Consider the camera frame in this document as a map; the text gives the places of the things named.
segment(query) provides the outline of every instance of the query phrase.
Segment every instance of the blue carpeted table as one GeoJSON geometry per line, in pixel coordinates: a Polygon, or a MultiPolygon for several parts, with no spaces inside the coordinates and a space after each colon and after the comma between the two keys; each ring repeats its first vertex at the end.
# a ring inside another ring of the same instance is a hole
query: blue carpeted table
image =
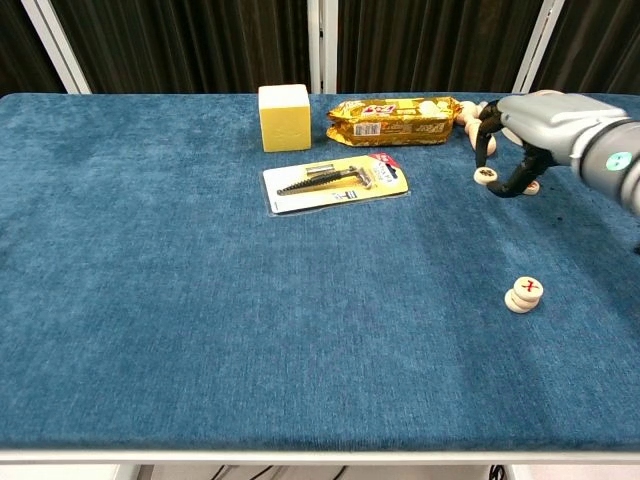
{"type": "Polygon", "coordinates": [[[460,127],[328,140],[354,97],[281,154],[253,95],[2,99],[0,448],[640,451],[638,220],[567,168],[491,195],[460,127]],[[267,215],[262,170],[375,151],[410,196],[267,215]]]}

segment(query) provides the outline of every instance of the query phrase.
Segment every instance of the cable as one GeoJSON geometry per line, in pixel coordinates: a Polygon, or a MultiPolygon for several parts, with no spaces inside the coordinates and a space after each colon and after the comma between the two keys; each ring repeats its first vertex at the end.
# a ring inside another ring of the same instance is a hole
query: cable
{"type": "Polygon", "coordinates": [[[256,478],[261,477],[263,474],[267,473],[269,470],[271,470],[273,468],[273,465],[269,465],[267,468],[265,468],[264,470],[262,470],[259,473],[256,473],[253,477],[251,477],[249,480],[256,480],[256,478]]]}
{"type": "Polygon", "coordinates": [[[489,470],[489,480],[505,480],[507,474],[502,465],[491,465],[489,470]]]}
{"type": "Polygon", "coordinates": [[[344,473],[344,471],[345,471],[346,469],[347,469],[347,466],[345,465],[344,467],[342,467],[342,468],[340,469],[340,471],[338,472],[338,474],[337,474],[335,477],[333,477],[333,480],[338,480],[338,479],[342,476],[342,474],[344,473]]]}
{"type": "Polygon", "coordinates": [[[220,473],[222,472],[224,467],[226,467],[226,465],[220,465],[220,468],[218,469],[218,471],[216,473],[214,473],[213,477],[211,477],[211,480],[216,480],[216,478],[218,478],[220,476],[220,473]]]}

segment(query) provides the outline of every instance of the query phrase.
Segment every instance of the floor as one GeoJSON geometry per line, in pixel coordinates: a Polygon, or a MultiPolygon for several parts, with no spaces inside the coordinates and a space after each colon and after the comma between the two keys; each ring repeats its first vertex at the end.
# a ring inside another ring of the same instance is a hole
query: floor
{"type": "MultiPolygon", "coordinates": [[[[210,480],[219,465],[156,465],[151,480],[210,480]]],[[[230,467],[221,472],[216,480],[250,480],[264,469],[257,467],[230,467]]],[[[332,480],[340,466],[273,467],[261,480],[332,480]]],[[[348,467],[340,480],[487,480],[489,467],[428,466],[428,467],[348,467]]]]}

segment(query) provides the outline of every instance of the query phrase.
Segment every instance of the yellow cube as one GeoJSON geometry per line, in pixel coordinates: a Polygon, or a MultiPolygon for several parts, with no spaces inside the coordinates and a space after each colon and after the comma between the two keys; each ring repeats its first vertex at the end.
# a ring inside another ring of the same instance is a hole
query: yellow cube
{"type": "Polygon", "coordinates": [[[311,106],[305,85],[260,87],[258,108],[265,152],[311,148],[311,106]]]}

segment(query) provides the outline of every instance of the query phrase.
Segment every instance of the gold wrapper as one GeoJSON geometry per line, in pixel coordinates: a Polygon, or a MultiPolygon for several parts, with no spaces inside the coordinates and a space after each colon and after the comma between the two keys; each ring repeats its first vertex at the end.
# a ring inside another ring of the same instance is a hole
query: gold wrapper
{"type": "Polygon", "coordinates": [[[327,136],[358,147],[444,143],[460,110],[452,97],[351,100],[329,111],[327,136]]]}

